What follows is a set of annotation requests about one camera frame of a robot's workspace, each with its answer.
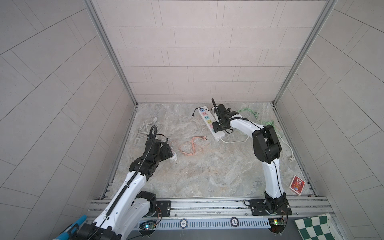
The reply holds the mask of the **long multicolour power strip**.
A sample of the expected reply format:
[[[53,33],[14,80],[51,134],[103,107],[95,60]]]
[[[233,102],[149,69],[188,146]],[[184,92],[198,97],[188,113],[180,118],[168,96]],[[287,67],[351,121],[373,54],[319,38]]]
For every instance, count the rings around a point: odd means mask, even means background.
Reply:
[[[203,106],[201,108],[198,108],[198,112],[199,112],[201,118],[203,119],[203,121],[205,122],[205,124],[207,125],[213,138],[216,141],[220,141],[225,136],[225,133],[224,132],[217,132],[216,133],[214,131],[213,123],[216,122],[217,120],[212,115],[212,113],[209,111],[209,109],[206,106]]]

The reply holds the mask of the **pink charger with cable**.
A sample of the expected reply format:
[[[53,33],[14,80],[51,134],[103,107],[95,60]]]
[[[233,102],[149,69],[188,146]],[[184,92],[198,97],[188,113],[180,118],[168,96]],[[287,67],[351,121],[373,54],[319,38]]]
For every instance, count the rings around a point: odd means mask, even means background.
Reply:
[[[197,152],[203,152],[204,149],[202,147],[200,147],[196,141],[197,140],[203,140],[203,141],[206,141],[207,140],[207,136],[195,136],[195,137],[192,137],[190,141],[187,141],[185,142],[184,144],[180,145],[179,146],[179,150],[180,152],[184,155],[184,156],[194,156]],[[186,150],[184,150],[184,147],[185,146],[188,146],[189,148],[189,152],[187,152]]]

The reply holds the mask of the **small blue-socket power strip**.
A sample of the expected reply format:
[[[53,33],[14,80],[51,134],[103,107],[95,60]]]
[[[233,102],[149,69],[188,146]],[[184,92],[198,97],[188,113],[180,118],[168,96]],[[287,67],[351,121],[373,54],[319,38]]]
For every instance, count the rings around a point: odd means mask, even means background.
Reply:
[[[176,161],[178,159],[177,153],[172,150],[172,156],[169,157],[169,160]]]

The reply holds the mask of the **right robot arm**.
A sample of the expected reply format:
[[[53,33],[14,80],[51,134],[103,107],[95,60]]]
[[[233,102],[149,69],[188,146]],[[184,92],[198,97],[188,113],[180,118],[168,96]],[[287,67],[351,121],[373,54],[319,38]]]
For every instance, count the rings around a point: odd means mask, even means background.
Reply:
[[[280,175],[281,143],[275,128],[271,125],[258,125],[242,117],[238,112],[217,105],[212,100],[218,120],[213,122],[214,131],[237,129],[253,140],[253,152],[262,162],[265,176],[265,201],[263,207],[270,215],[291,215],[292,210],[283,189]]]

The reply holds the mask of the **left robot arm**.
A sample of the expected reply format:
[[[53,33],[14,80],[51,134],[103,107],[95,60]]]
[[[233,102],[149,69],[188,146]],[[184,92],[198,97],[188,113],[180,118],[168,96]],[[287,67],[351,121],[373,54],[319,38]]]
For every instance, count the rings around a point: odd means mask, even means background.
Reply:
[[[125,240],[139,221],[157,211],[156,195],[143,191],[160,162],[174,156],[167,141],[148,137],[143,155],[135,159],[109,205],[91,223],[71,232],[71,240]]]

